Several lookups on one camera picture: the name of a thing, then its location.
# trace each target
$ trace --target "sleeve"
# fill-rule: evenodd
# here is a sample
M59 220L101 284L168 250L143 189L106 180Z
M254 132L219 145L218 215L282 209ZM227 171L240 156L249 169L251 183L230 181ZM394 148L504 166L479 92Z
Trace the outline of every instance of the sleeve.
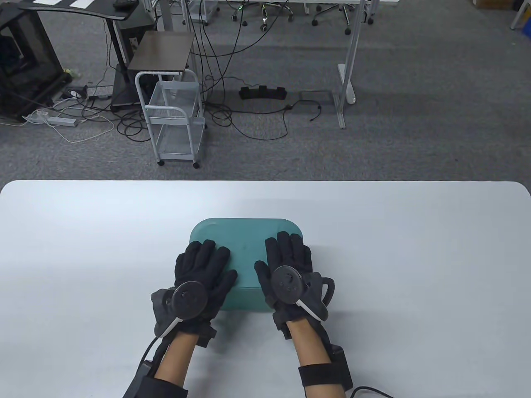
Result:
M164 380L144 376L136 398L186 398L188 390Z

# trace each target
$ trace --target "finger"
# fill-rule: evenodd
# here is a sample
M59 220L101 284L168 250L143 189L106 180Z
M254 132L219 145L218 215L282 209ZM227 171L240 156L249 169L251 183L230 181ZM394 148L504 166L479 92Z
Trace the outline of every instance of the finger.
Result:
M258 282L262 288L264 296L271 294L271 270L268 265L263 261L257 261L254 263L254 270L258 276Z
M312 251L308 246L304 246L304 270L306 272L313 272Z
M282 255L275 238L268 238L265 240L265 251L267 253L267 262L271 271L276 270L282 263Z
M215 282L218 276L223 272L223 269L229 261L229 257L230 250L225 246L221 246L210 256L210 261L207 265L207 275L212 282Z
M280 253L282 254L282 263L286 265L292 265L293 263L293 247L292 240L286 231L279 232L277 234L278 246L280 247Z
M302 265L304 264L304 243L302 243L302 237L297 233L293 233L291 239L295 264Z
M195 257L197 256L197 253L199 249L201 248L201 244L197 241L191 242L188 247L186 248L184 252L184 259L183 259L183 273L189 272L194 268L194 262Z
M223 301L225 301L225 297L230 292L232 287L234 286L234 283L236 283L236 279L238 278L238 273L236 270L230 270L226 272L222 278L219 284L216 286L212 294L216 296L216 298L219 300L221 299L221 305L223 305Z
M175 261L175 283L174 283L175 286L177 286L177 280L183 274L183 261L184 261L184 253L181 253L177 257L177 260Z
M201 248L198 251L197 256L195 257L194 268L195 269L204 269L209 263L210 256L216 248L216 242L213 240L207 239L201 245Z

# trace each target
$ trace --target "forearm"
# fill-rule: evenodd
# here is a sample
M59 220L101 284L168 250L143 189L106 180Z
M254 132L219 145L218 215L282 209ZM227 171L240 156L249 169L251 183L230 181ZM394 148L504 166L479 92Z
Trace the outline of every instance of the forearm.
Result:
M306 319L287 322L301 366L331 363L324 345ZM306 387L307 398L345 398L340 384L320 384Z
M195 345L198 342L195 334L179 332L168 347L166 355L155 373L155 379L165 380L179 387L184 386L184 379Z

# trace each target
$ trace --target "teal box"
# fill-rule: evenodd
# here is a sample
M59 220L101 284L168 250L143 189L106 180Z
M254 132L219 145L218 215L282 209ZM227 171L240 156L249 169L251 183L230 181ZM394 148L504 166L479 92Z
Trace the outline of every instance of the teal box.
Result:
M297 225L283 219L209 218L194 227L190 242L211 239L216 242L216 247L228 247L227 269L238 271L236 284L227 295L222 310L271 311L258 283L254 263L258 260L267 262L264 242L267 238L276 238L281 231L302 236Z

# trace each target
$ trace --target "white wire cart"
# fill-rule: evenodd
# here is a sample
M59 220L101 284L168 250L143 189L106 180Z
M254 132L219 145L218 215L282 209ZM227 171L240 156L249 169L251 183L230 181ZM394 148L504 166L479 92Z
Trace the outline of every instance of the white wire cart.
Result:
M140 87L143 75L159 77L147 105ZM163 76L173 78L165 80ZM199 148L207 126L197 75L190 69L184 72L139 72L135 84L157 164L163 166L165 160L190 160L193 167L199 169Z

